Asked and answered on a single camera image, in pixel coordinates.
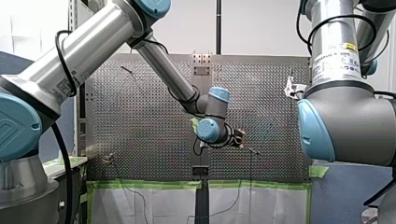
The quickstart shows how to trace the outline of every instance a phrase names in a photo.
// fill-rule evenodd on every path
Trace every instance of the black cable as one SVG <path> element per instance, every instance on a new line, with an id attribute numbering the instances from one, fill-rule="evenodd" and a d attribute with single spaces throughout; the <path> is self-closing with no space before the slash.
<path id="1" fill-rule="evenodd" d="M 184 106 L 184 104 L 195 104 L 195 109 L 196 109 L 197 112 L 199 112 L 199 111 L 198 111 L 198 107 L 197 107 L 197 101 L 198 101 L 198 99 L 199 99 L 200 92 L 199 92 L 198 87 L 196 87 L 196 86 L 194 86 L 194 85 L 192 85 L 192 87 L 195 89 L 195 92 L 194 92 L 194 95 L 193 95 L 190 99 L 188 99 L 188 100 L 179 100 L 179 99 L 177 99 L 177 97 L 172 93 L 172 91 L 169 89 L 169 87 L 168 87 L 167 89 L 168 89 L 169 94 L 172 96 L 172 98 L 174 98 L 176 101 L 178 101 L 178 102 L 183 106 L 183 108 L 184 108 L 184 110 L 185 110 L 186 113 L 188 113 L 188 114 L 190 114 L 190 115 L 193 115 L 193 116 L 195 116 L 195 117 L 197 117 L 197 118 L 203 119 L 204 116 L 191 113 L 191 112 L 189 112 L 189 110 Z"/>
<path id="2" fill-rule="evenodd" d="M 387 95 L 391 96 L 393 99 L 396 99 L 396 93 L 390 91 L 374 91 L 374 95 Z"/>
<path id="3" fill-rule="evenodd" d="M 236 195 L 235 200 L 233 201 L 233 204 L 232 204 L 229 208 L 227 208 L 227 209 L 225 209 L 225 210 L 223 210 L 223 211 L 214 213 L 214 214 L 210 215 L 209 217 L 214 217 L 214 216 L 217 216 L 217 215 L 226 213 L 226 212 L 230 211 L 231 209 L 233 209 L 233 207 L 234 207 L 234 206 L 236 205 L 236 203 L 239 201 L 239 197 L 240 197 L 240 195 L 241 195 L 241 188 L 242 188 L 242 180 L 239 180 L 238 193 L 237 193 L 237 195 Z M 188 217 L 187 217 L 187 224 L 189 224 L 190 218 L 195 218 L 195 216 L 188 216 Z"/>
<path id="4" fill-rule="evenodd" d="M 311 45 L 301 34 L 300 31 L 300 18 L 301 18 L 301 13 L 303 12 L 303 6 L 304 6 L 304 0 L 300 1 L 300 7 L 297 12 L 297 21 L 296 21 L 296 30 L 297 30 L 297 35 L 300 37 L 300 39 L 307 45 Z"/>
<path id="5" fill-rule="evenodd" d="M 225 122 L 224 122 L 224 126 L 225 126 L 225 130 L 227 132 L 228 141 L 226 143 L 224 143 L 223 145 L 221 145 L 221 146 L 214 146 L 212 144 L 208 144 L 210 147 L 212 147 L 214 149 L 219 149 L 219 148 L 226 147 L 226 146 L 228 146 L 231 143 L 231 141 L 233 140 L 233 131 L 232 131 L 233 128 L 228 123 L 225 123 Z"/>
<path id="6" fill-rule="evenodd" d="M 139 193 L 139 192 L 137 192 L 137 191 L 135 191 L 135 190 L 129 189 L 128 186 L 127 186 L 126 184 L 123 183 L 123 180 L 122 180 L 122 178 L 121 178 L 121 176 L 120 176 L 119 168 L 117 167 L 117 165 L 116 165 L 116 163 L 114 162 L 114 160 L 112 161 L 112 163 L 113 163 L 114 169 L 115 169 L 116 172 L 117 172 L 117 178 L 120 180 L 121 184 L 122 184 L 128 191 L 130 191 L 130 192 L 132 192 L 132 193 L 134 193 L 134 194 L 137 194 L 137 195 L 139 195 L 139 196 L 142 198 L 142 200 L 143 200 L 143 206 L 144 206 L 144 208 L 143 208 L 143 209 L 144 209 L 143 214 L 144 214 L 144 216 L 145 216 L 146 224 L 149 224 L 148 216 L 147 216 L 147 212 L 146 212 L 146 210 L 147 210 L 147 203 L 146 203 L 146 198 L 145 198 L 145 196 L 143 196 L 143 194 L 141 194 L 141 193 Z"/>
<path id="7" fill-rule="evenodd" d="M 61 61 L 62 68 L 64 69 L 64 73 L 66 74 L 67 80 L 69 81 L 69 84 L 70 84 L 70 88 L 71 88 L 70 97 L 73 97 L 73 96 L 76 96 L 76 94 L 77 94 L 76 83 L 73 80 L 72 75 L 70 74 L 70 70 L 67 67 L 66 61 L 64 60 L 64 55 L 62 54 L 62 50 L 61 50 L 60 43 L 59 43 L 59 36 L 61 34 L 71 34 L 71 33 L 72 33 L 71 31 L 66 31 L 66 30 L 62 30 L 62 31 L 59 31 L 58 33 L 56 33 L 55 47 L 56 47 L 56 51 L 58 52 L 59 61 Z"/>
<path id="8" fill-rule="evenodd" d="M 163 50 L 165 50 L 166 54 L 169 54 L 169 51 L 168 51 L 168 49 L 166 48 L 166 46 L 165 46 L 164 44 L 162 44 L 162 43 L 160 43 L 160 42 L 157 42 L 157 41 L 145 39 L 145 38 L 140 38 L 140 39 L 143 40 L 143 41 L 146 41 L 146 42 L 148 42 L 148 43 L 151 43 L 151 44 L 155 44 L 155 45 L 157 45 L 157 46 L 160 46 L 161 48 L 163 48 Z"/>
<path id="9" fill-rule="evenodd" d="M 384 188 L 382 188 L 379 192 L 377 192 L 373 197 L 369 198 L 366 202 L 363 203 L 364 206 L 369 205 L 370 203 L 375 202 L 382 195 L 384 195 L 388 190 L 393 188 L 396 185 L 396 179 L 392 179 Z"/>
<path id="10" fill-rule="evenodd" d="M 380 51 L 373 59 L 371 59 L 371 60 L 370 60 L 369 62 L 367 62 L 367 63 L 363 63 L 361 66 L 370 65 L 370 63 L 372 63 L 373 61 L 375 61 L 376 59 L 378 59 L 379 56 L 381 56 L 381 55 L 385 52 L 385 50 L 387 49 L 387 47 L 388 47 L 388 45 L 389 45 L 389 42 L 390 42 L 390 33 L 389 33 L 389 30 L 387 30 L 387 42 L 385 43 L 384 48 L 382 48 L 381 51 Z"/>
<path id="11" fill-rule="evenodd" d="M 62 157 L 64 159 L 64 170 L 66 172 L 66 215 L 65 224 L 71 224 L 72 213 L 73 213 L 73 176 L 72 167 L 69 160 L 69 155 L 67 152 L 66 145 L 64 144 L 64 139 L 62 138 L 61 131 L 58 125 L 54 122 L 51 126 L 55 138 L 58 141 L 59 149 L 61 150 Z"/>
<path id="12" fill-rule="evenodd" d="M 329 19 L 326 19 L 326 20 L 320 22 L 317 26 L 314 27 L 314 29 L 312 29 L 312 31 L 311 31 L 311 33 L 309 34 L 309 37 L 308 37 L 308 39 L 307 39 L 307 41 L 308 41 L 308 43 L 309 43 L 309 44 L 307 44 L 307 46 L 308 46 L 308 51 L 309 51 L 309 53 L 310 53 L 311 55 L 312 55 L 312 49 L 311 49 L 312 44 L 311 44 L 311 40 L 312 40 L 314 34 L 315 34 L 323 25 L 329 23 L 330 21 L 337 20 L 337 19 L 343 19 L 343 18 L 359 19 L 359 20 L 362 20 L 362 21 L 366 21 L 366 22 L 371 26 L 371 28 L 373 29 L 373 37 L 372 37 L 372 39 L 371 39 L 371 40 L 369 41 L 369 43 L 367 43 L 364 47 L 359 48 L 359 50 L 367 49 L 368 47 L 370 47 L 370 45 L 372 45 L 372 44 L 374 43 L 374 41 L 375 41 L 375 39 L 376 39 L 376 32 L 377 32 L 377 30 L 376 30 L 375 24 L 374 24 L 370 19 L 368 19 L 367 17 L 363 17 L 363 16 L 361 16 L 361 15 L 354 15 L 354 14 L 353 14 L 353 15 L 340 15 L 340 16 L 330 17 Z"/>
<path id="13" fill-rule="evenodd" d="M 197 144 L 197 141 L 198 141 L 198 136 L 195 138 L 194 144 L 192 145 L 192 151 L 194 152 L 195 156 L 200 157 L 200 156 L 202 156 L 202 153 L 204 152 L 204 148 L 200 146 L 199 148 L 200 148 L 201 150 L 200 150 L 200 152 L 198 153 L 198 152 L 195 150 L 195 145 Z"/>

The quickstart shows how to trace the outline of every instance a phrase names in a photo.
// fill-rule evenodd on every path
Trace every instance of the perforated metal panel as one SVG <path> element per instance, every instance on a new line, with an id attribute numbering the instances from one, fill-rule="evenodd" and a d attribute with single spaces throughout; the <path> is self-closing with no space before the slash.
<path id="1" fill-rule="evenodd" d="M 191 79 L 192 57 L 172 57 Z M 296 82 L 305 82 L 307 62 L 291 57 L 212 57 L 212 84 L 232 92 L 227 122 L 244 129 L 247 142 L 244 149 L 211 150 L 210 178 L 250 178 L 250 167 L 255 179 L 290 182 L 308 177 L 296 104 L 283 93 L 291 68 Z M 191 179 L 191 116 L 182 113 L 140 56 L 112 57 L 87 82 L 86 90 L 89 179 Z M 249 148 L 261 153 L 251 164 Z M 106 163 L 110 153 L 117 168 Z"/>
<path id="2" fill-rule="evenodd" d="M 210 150 L 210 178 L 285 182 L 308 178 L 309 160 L 300 147 L 296 103 L 283 91 L 291 71 L 296 83 L 306 83 L 308 60 L 213 56 L 212 63 L 212 84 L 232 93 L 227 122 L 247 135 L 243 150 Z M 260 155 L 252 156 L 248 149 Z"/>
<path id="3" fill-rule="evenodd" d="M 191 63 L 177 65 L 189 77 Z M 189 116 L 140 56 L 112 57 L 87 83 L 89 178 L 191 180 Z"/>

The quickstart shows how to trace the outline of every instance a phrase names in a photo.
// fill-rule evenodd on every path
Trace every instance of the end effector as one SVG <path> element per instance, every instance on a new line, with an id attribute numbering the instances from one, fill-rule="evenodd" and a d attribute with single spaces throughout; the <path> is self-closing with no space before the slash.
<path id="1" fill-rule="evenodd" d="M 212 87 L 209 94 L 203 97 L 207 98 L 205 118 L 198 124 L 197 137 L 210 146 L 221 144 L 220 147 L 243 147 L 245 132 L 235 130 L 225 122 L 230 92 L 222 87 Z"/>

